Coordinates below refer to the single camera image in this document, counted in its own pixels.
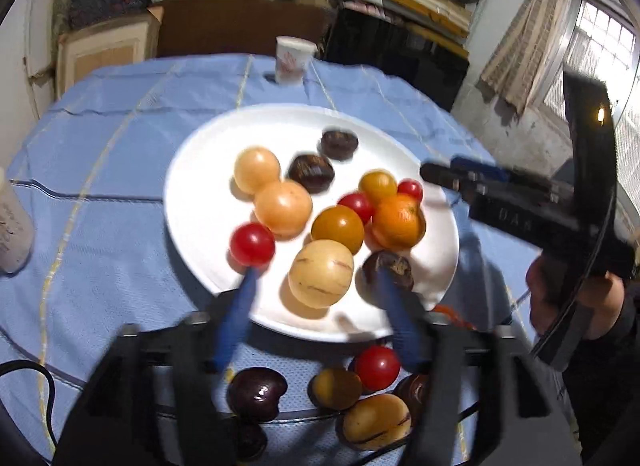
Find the right hand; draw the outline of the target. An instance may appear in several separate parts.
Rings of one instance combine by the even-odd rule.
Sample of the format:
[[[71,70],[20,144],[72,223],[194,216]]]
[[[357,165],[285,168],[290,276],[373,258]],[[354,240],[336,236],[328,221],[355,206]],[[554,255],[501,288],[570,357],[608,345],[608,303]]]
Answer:
[[[555,295],[551,276],[551,260],[545,255],[540,255],[526,274],[526,284],[530,291],[529,319],[538,336],[542,336],[551,327],[559,313],[551,302]],[[604,336],[620,316],[624,300],[624,283],[616,275],[606,273],[603,277],[587,278],[577,295],[577,301],[592,311],[584,338],[596,340]]]

